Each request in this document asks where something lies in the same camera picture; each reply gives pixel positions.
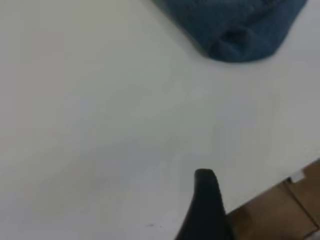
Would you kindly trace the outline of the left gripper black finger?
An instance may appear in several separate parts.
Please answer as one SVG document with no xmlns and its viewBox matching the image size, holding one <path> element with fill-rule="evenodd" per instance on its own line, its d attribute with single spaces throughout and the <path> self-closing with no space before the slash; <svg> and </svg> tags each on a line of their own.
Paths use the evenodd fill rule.
<svg viewBox="0 0 320 240">
<path fill-rule="evenodd" d="M 194 193 L 177 240 L 233 240 L 219 183 L 211 169 L 194 173 Z"/>
</svg>

